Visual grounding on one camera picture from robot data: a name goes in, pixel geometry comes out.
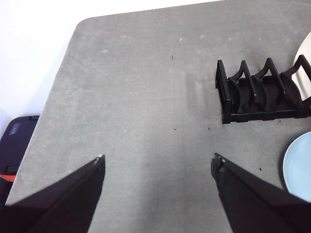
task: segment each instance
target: white background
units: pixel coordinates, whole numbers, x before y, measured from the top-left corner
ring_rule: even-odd
[[[0,0],[0,134],[40,114],[75,26],[83,19],[215,0]]]

